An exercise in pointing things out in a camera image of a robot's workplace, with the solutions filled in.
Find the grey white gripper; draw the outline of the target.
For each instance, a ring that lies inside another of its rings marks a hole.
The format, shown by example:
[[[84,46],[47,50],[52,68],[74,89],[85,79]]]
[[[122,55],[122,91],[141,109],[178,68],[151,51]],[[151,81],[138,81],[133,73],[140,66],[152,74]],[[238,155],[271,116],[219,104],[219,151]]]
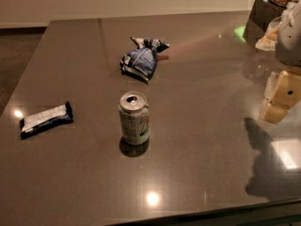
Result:
[[[277,34],[277,59],[284,64],[301,66],[301,1],[281,15]],[[280,123],[301,101],[301,69],[271,72],[264,90],[260,118]]]

